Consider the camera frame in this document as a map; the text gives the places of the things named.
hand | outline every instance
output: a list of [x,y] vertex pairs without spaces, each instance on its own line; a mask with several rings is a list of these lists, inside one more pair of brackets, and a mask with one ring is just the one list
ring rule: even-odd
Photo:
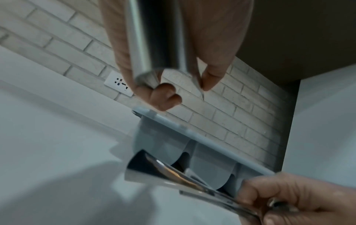
[[262,209],[270,198],[296,206],[300,212],[267,212],[264,225],[346,225],[356,223],[356,190],[343,186],[278,173],[243,183],[240,203]]
[[[208,91],[223,78],[241,46],[250,21],[253,0],[180,2],[197,57],[208,65],[202,74],[202,89]],[[125,28],[125,0],[100,0],[99,5],[116,63],[132,91],[161,111],[180,104],[182,98],[175,94],[171,84],[164,83],[152,90],[134,83]]]

white wall socket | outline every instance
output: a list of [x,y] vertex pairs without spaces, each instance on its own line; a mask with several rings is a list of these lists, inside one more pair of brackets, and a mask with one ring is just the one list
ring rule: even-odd
[[104,85],[117,90],[120,93],[123,93],[129,97],[131,97],[134,93],[132,90],[127,86],[126,82],[123,80],[120,73],[116,71],[111,71],[109,76],[104,82]]

electrical outlet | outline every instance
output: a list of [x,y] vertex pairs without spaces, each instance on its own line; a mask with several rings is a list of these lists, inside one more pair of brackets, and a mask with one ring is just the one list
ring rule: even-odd
[[120,73],[116,71],[111,71],[109,76],[104,82],[104,85],[117,90],[120,93],[123,93],[129,97],[131,97],[134,93],[132,90],[127,86],[126,82],[123,80]]

white surface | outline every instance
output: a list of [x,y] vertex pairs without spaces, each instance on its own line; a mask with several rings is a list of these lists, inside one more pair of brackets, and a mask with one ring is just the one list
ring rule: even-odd
[[177,191],[124,182],[139,118],[1,47],[0,105],[0,224],[239,224]]
[[303,80],[283,171],[356,187],[356,65]]
[[111,71],[109,73],[109,76],[105,80],[104,84],[114,90],[119,91],[120,93],[123,93],[129,97],[131,97],[134,93],[132,90],[129,88],[129,86],[125,83],[123,80],[122,76],[116,72],[116,71]]

fingernail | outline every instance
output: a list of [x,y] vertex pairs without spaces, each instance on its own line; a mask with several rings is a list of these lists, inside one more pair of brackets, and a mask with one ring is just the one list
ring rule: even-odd
[[175,91],[173,91],[173,90],[167,91],[167,99],[172,97],[174,94],[175,94]]
[[274,225],[274,221],[271,218],[264,219],[265,225]]

